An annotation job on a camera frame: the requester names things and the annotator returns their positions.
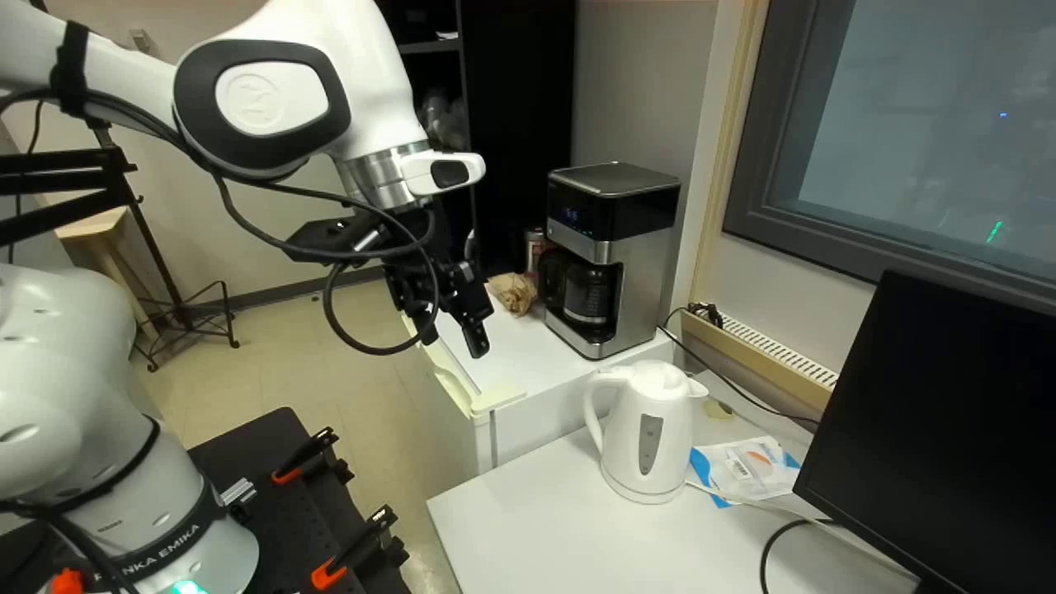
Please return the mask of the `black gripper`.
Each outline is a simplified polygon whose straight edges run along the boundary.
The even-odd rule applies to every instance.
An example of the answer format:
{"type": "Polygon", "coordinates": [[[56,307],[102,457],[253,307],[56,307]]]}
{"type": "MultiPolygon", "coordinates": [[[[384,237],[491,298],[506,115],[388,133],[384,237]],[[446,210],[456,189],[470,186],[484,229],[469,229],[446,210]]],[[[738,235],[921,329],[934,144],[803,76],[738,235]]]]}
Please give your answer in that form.
{"type": "Polygon", "coordinates": [[[401,224],[420,237],[420,247],[384,263],[393,303],[412,319],[425,346],[440,339],[431,303],[456,310],[469,355],[484,355],[491,301],[479,284],[469,284],[469,263],[456,250],[448,217],[442,210],[417,210],[401,215],[401,224]]]}

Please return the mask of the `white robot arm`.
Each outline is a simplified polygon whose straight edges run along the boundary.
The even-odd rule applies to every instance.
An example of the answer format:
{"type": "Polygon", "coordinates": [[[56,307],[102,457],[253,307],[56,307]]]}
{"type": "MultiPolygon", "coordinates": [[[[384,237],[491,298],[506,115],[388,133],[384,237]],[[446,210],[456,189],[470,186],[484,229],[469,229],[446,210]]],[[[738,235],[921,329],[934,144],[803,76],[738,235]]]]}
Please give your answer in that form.
{"type": "MultiPolygon", "coordinates": [[[[401,215],[484,176],[440,152],[375,0],[267,0],[165,64],[30,0],[0,0],[10,103],[48,100],[272,181],[325,156],[344,186],[401,215]]],[[[133,314],[96,269],[2,269],[2,509],[40,519],[109,594],[248,594],[256,539],[158,419],[133,401],[133,314]]]]}

